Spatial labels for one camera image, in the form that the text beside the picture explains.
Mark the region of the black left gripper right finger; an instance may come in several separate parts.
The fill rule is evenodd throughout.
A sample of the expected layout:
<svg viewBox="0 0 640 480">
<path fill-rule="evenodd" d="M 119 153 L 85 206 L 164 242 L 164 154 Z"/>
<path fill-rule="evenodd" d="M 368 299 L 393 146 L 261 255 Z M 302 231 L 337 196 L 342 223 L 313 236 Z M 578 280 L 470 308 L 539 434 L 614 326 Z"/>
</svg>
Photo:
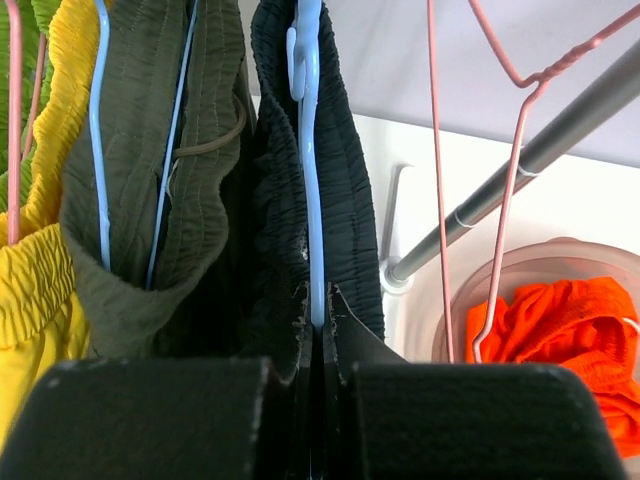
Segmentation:
<svg viewBox="0 0 640 480">
<path fill-rule="evenodd" d="M 327 479 L 622 479 L 591 393 L 548 364 L 410 363 L 327 289 Z"/>
</svg>

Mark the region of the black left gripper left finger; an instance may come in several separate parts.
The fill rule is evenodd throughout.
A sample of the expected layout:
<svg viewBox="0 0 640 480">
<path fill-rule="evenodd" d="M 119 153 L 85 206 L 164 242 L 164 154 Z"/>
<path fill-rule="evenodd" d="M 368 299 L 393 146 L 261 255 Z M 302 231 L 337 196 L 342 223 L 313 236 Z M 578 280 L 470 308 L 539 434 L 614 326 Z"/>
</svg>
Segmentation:
<svg viewBox="0 0 640 480">
<path fill-rule="evenodd" d="M 1 455 L 5 479 L 306 479 L 306 285 L 239 356 L 64 361 Z"/>
</svg>

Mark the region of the orange shorts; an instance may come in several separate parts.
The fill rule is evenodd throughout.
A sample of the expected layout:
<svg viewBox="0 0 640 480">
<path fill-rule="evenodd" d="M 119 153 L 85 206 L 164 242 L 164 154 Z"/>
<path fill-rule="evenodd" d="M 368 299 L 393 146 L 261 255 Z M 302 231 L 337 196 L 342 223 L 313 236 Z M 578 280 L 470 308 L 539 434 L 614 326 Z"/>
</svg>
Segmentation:
<svg viewBox="0 0 640 480">
<path fill-rule="evenodd" d="M 629 293 L 611 277 L 524 285 L 512 301 L 497 299 L 481 358 L 573 371 L 595 395 L 620 456 L 632 458 L 639 453 L 638 326 Z"/>
</svg>

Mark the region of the pink wire hanger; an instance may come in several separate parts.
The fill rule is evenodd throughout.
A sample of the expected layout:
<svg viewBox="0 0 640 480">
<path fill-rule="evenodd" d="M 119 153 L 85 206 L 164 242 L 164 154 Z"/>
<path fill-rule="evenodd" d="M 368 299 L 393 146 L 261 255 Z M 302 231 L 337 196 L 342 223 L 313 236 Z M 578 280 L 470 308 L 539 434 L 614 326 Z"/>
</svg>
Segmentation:
<svg viewBox="0 0 640 480">
<path fill-rule="evenodd" d="M 475 223 L 484 219 L 492 211 L 496 209 L 500 211 L 489 283 L 487 317 L 483 329 L 474 338 L 474 355 L 476 360 L 480 361 L 480 345 L 488 335 L 494 318 L 512 198 L 522 180 L 533 176 L 531 172 L 522 167 L 522 164 L 533 160 L 537 162 L 545 160 L 547 163 L 552 163 L 639 96 L 639 45 L 635 44 L 580 93 L 569 106 L 565 107 L 533 140 L 525 144 L 523 142 L 524 131 L 529 114 L 534 103 L 542 96 L 550 83 L 584 56 L 598 48 L 604 41 L 638 20 L 639 6 L 634 5 L 589 39 L 572 47 L 551 65 L 527 77 L 522 77 L 502 47 L 481 4 L 478 1 L 471 1 L 469 5 L 485 39 L 509 80 L 520 89 L 531 88 L 532 91 L 520 107 L 509 160 L 505 166 L 485 181 L 465 203 L 457 207 L 449 216 L 445 216 L 435 26 L 432 19 L 434 3 L 432 1 L 427 3 L 430 94 L 439 220 L 438 247 L 441 263 L 445 345 L 447 361 L 450 363 L 456 361 L 456 347 L 451 310 L 449 244 L 461 238 Z"/>
</svg>

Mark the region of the blue hanger with navy shorts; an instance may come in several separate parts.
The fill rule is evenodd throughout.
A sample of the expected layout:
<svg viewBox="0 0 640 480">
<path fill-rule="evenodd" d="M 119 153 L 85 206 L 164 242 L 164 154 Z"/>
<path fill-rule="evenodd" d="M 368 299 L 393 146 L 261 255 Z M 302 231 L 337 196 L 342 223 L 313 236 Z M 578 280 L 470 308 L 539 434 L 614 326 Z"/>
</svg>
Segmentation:
<svg viewBox="0 0 640 480">
<path fill-rule="evenodd" d="M 324 358 L 326 282 L 321 196 L 316 166 L 315 119 L 320 60 L 319 27 L 322 3 L 297 1 L 294 20 L 287 31 L 286 51 L 290 95 L 298 103 L 298 153 L 302 165 L 307 205 L 307 244 L 310 272 L 310 322 L 312 326 L 310 393 L 310 477 L 324 479 Z"/>
</svg>

